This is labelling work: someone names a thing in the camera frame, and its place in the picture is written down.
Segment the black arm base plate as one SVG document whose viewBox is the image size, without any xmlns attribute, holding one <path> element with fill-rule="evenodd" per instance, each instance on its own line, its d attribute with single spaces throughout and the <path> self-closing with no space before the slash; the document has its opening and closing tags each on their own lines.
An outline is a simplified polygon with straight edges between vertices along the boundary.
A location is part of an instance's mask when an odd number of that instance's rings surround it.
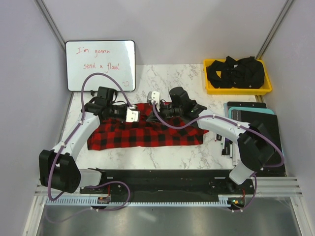
<svg viewBox="0 0 315 236">
<path fill-rule="evenodd" d="M 82 188 L 81 194 L 110 194 L 113 202 L 180 203 L 217 202 L 219 195 L 250 195 L 253 181 L 241 185 L 229 179 L 229 170 L 102 170 L 101 183 Z"/>
</svg>

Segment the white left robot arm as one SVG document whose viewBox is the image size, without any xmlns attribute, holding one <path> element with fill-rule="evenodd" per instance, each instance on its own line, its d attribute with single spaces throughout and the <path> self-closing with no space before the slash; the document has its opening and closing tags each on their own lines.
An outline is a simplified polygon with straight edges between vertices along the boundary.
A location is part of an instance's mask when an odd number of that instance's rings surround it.
<svg viewBox="0 0 315 236">
<path fill-rule="evenodd" d="M 51 150 L 39 155 L 40 182 L 48 188 L 73 193 L 77 188 L 91 186 L 96 193 L 104 193 L 108 181 L 101 177 L 101 171 L 82 169 L 76 165 L 76 158 L 92 133 L 100 124 L 110 118 L 125 121 L 127 105 L 114 105 L 118 92 L 113 88 L 99 87 L 97 96 L 84 104 L 78 120 L 67 134 Z"/>
</svg>

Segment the red black plaid shirt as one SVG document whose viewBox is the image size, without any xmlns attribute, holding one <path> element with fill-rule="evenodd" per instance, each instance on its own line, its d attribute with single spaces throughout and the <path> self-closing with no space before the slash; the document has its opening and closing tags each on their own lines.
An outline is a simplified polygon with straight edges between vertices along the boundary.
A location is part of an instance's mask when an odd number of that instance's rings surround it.
<svg viewBox="0 0 315 236">
<path fill-rule="evenodd" d="M 188 126 L 171 129 L 159 122 L 147 122 L 153 111 L 147 103 L 138 103 L 139 122 L 122 122 L 108 119 L 101 123 L 87 140 L 88 150 L 111 148 L 193 146 L 203 144 L 207 130 Z"/>
</svg>

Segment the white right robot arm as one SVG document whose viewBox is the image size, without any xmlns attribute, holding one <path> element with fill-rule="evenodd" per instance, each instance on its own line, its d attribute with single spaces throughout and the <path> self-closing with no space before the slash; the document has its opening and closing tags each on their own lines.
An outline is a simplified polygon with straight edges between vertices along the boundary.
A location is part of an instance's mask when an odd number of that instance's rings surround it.
<svg viewBox="0 0 315 236">
<path fill-rule="evenodd" d="M 171 89 L 169 95 L 171 103 L 166 105 L 161 100 L 159 92 L 148 93 L 147 102 L 153 108 L 151 120 L 166 123 L 169 118 L 180 117 L 185 122 L 185 127 L 193 126 L 212 131 L 237 145 L 241 161 L 225 181 L 228 192 L 238 193 L 243 188 L 245 180 L 260 171 L 274 154 L 275 148 L 270 135 L 262 123 L 235 121 L 218 115 L 190 99 L 182 87 Z"/>
</svg>

